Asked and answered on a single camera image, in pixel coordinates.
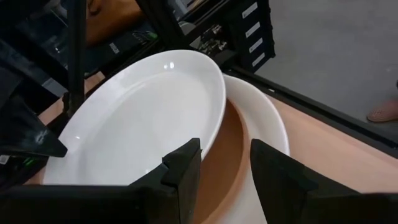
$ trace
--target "stacked plates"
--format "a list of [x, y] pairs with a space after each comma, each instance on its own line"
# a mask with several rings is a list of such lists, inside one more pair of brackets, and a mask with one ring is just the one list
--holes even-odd
[[145, 58], [94, 92], [63, 130], [68, 153], [49, 159], [44, 184], [129, 185], [191, 138], [203, 149], [194, 223], [265, 223], [250, 140], [289, 155], [283, 122], [261, 91], [189, 50]]

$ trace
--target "gray carpet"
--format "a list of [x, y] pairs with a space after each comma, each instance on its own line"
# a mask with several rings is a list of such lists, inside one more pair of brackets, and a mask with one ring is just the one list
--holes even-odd
[[[256, 74], [349, 116], [398, 98], [398, 1], [271, 0], [276, 58]], [[372, 124], [398, 139], [398, 122]]]

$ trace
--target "white ceramic plate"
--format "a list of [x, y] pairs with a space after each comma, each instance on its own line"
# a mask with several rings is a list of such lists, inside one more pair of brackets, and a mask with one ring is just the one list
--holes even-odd
[[202, 158], [226, 102], [218, 66], [173, 50], [130, 65], [96, 90], [63, 130], [64, 158], [50, 158], [44, 184], [129, 185], [162, 157], [200, 138]]
[[[289, 156], [289, 141], [285, 126], [270, 99], [243, 80], [227, 75], [224, 75], [224, 80], [227, 97], [241, 112], [250, 139], [260, 139]], [[251, 168], [248, 168], [242, 190], [236, 195], [228, 212], [220, 217], [217, 223], [266, 223]]]

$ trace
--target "black rod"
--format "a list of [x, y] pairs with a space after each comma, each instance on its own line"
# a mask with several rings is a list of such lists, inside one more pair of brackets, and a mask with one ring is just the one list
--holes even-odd
[[86, 0], [68, 1], [68, 39], [68, 115], [72, 116], [85, 100]]

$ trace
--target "wooden surface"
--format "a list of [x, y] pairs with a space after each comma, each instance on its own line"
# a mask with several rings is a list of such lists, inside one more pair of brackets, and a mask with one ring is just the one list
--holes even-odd
[[[86, 81], [86, 90], [104, 76]], [[291, 156], [309, 168], [360, 192], [398, 192], [398, 160], [298, 110], [271, 99], [285, 123]], [[40, 115], [47, 124], [62, 111], [56, 102]], [[30, 184], [40, 183], [39, 172]]]

